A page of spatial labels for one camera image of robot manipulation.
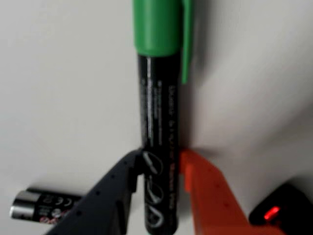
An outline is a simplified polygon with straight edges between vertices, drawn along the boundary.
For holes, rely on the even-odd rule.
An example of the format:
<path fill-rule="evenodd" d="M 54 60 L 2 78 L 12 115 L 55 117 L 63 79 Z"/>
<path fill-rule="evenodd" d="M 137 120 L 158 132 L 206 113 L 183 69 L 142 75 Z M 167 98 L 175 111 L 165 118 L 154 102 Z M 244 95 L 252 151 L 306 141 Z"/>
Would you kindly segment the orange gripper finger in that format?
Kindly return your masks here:
<path fill-rule="evenodd" d="M 200 154 L 185 149 L 180 154 L 184 188 L 190 194 L 197 235 L 274 235 L 272 226 L 252 226 L 224 175 Z"/>

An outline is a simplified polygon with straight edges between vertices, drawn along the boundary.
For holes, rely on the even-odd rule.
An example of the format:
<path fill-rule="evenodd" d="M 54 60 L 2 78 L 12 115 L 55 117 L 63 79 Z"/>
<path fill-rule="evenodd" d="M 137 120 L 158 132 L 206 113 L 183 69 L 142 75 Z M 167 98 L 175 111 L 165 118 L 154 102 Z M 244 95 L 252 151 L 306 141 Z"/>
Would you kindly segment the navy gripper finger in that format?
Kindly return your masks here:
<path fill-rule="evenodd" d="M 142 150 L 129 152 L 47 233 L 125 235 L 132 194 L 142 172 Z"/>

